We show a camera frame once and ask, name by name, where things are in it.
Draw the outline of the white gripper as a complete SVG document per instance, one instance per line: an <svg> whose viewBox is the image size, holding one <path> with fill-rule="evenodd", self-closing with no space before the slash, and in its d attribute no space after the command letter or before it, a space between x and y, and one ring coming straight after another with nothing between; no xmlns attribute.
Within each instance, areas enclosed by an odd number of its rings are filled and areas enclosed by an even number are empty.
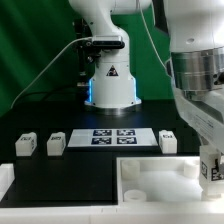
<svg viewBox="0 0 224 224"><path fill-rule="evenodd" d="M224 89L209 91L201 101L190 101L173 88L180 117L224 154Z"/></svg>

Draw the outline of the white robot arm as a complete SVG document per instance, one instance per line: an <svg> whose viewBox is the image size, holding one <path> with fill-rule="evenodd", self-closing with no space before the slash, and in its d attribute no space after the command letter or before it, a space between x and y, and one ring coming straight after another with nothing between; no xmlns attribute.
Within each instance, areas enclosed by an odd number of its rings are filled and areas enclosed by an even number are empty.
<svg viewBox="0 0 224 224"><path fill-rule="evenodd" d="M69 0L91 30L91 109L119 114L141 104L130 73L129 36L113 15L153 8L155 26L170 36L171 82L177 110L224 154L224 0Z"/></svg>

